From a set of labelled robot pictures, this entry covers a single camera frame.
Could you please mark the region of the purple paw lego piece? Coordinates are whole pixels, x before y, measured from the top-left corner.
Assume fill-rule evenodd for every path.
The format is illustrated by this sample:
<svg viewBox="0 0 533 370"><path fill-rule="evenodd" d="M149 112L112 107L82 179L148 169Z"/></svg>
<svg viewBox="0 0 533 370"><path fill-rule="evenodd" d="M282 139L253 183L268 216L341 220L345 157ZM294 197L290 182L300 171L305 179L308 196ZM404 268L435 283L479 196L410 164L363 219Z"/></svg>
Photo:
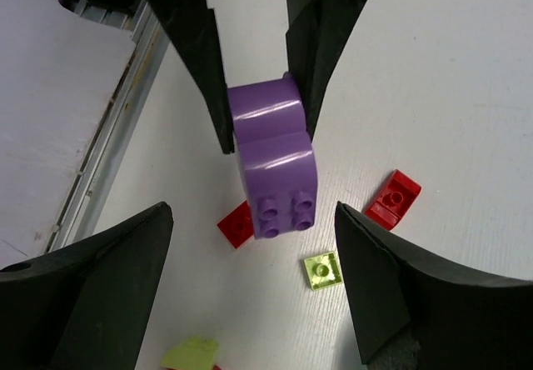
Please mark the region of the purple paw lego piece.
<svg viewBox="0 0 533 370"><path fill-rule="evenodd" d="M296 81L286 74L231 87L228 102L255 238L311 228L318 177Z"/></svg>

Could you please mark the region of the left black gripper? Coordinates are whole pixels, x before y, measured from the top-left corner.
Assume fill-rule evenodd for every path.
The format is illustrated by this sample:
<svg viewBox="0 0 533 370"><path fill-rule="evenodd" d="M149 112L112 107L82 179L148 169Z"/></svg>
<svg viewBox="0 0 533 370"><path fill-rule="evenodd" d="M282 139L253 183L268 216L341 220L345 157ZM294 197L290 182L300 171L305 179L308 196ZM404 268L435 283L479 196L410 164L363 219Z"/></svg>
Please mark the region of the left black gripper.
<svg viewBox="0 0 533 370"><path fill-rule="evenodd" d="M314 136L331 75L367 0L286 0L288 71ZM147 0L205 99L218 142L234 152L215 12L207 0Z"/></svg>

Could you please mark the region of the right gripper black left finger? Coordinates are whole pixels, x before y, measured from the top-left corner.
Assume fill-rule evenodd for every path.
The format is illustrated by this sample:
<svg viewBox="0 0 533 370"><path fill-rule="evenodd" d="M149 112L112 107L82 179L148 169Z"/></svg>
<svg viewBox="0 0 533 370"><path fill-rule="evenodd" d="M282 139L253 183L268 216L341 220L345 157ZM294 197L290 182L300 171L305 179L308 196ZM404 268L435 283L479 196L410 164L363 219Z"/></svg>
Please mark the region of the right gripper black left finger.
<svg viewBox="0 0 533 370"><path fill-rule="evenodd" d="M160 202L1 271L3 369L133 369L173 228Z"/></svg>

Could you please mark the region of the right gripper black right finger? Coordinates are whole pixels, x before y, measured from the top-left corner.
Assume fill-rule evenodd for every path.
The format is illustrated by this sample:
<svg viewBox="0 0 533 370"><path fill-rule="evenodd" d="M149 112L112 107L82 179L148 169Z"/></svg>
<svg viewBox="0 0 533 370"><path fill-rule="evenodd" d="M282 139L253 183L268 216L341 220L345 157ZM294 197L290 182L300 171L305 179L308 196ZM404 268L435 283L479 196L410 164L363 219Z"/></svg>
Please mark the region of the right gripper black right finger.
<svg viewBox="0 0 533 370"><path fill-rule="evenodd" d="M531 368L531 282L452 262L343 202L335 234L366 367Z"/></svg>

